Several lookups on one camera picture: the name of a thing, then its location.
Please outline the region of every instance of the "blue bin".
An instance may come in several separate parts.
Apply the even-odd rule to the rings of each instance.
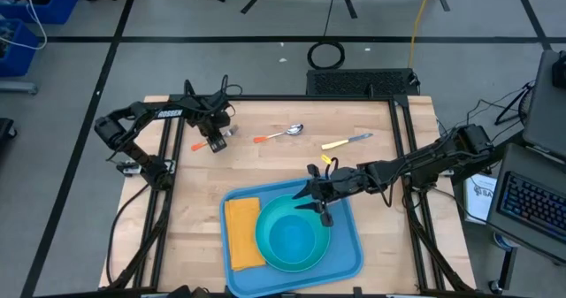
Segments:
[[[39,41],[20,19],[0,19],[0,27],[6,22],[14,23],[16,29],[12,42],[37,47]],[[23,76],[27,73],[29,65],[34,59],[35,50],[20,46],[10,45],[4,54],[0,57],[0,77]]]
[[[64,24],[71,16],[77,1],[51,0],[47,5],[34,5],[34,9],[42,24]],[[26,23],[34,23],[25,4],[0,4],[0,14],[7,19],[21,19]]]

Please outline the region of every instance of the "computer monitor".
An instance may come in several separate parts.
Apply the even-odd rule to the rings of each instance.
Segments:
[[[552,82],[552,66],[559,58],[552,50],[542,53],[523,138],[566,159],[566,88],[555,87]]]

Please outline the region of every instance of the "orange-handled spoon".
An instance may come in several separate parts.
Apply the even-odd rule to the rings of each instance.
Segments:
[[[274,138],[274,137],[276,137],[278,135],[282,135],[282,134],[299,135],[299,134],[301,134],[303,128],[304,128],[304,126],[302,124],[292,125],[290,128],[288,128],[285,132],[282,132],[282,133],[255,137],[254,143],[263,142],[267,139],[271,139],[271,138]]]

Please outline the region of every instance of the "yellow handle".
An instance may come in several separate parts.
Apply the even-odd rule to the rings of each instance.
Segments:
[[[342,140],[342,141],[337,141],[337,142],[333,142],[333,143],[328,143],[328,144],[323,144],[322,149],[332,149],[332,148],[336,148],[342,144],[346,144],[348,143],[348,139],[346,140]]]
[[[320,156],[320,158],[323,161],[325,161],[326,164],[332,164],[333,163],[332,159],[330,157],[327,157],[326,155],[322,155],[322,156]]]

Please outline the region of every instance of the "knife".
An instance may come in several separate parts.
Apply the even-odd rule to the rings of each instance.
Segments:
[[[342,141],[337,141],[337,142],[332,142],[332,143],[328,143],[328,144],[323,144],[322,149],[332,149],[332,148],[336,148],[342,144],[346,144],[348,142],[353,142],[353,141],[358,141],[358,140],[362,140],[365,138],[369,138],[371,137],[373,134],[362,134],[362,135],[357,135],[351,138],[348,138],[346,140],[342,140]]]

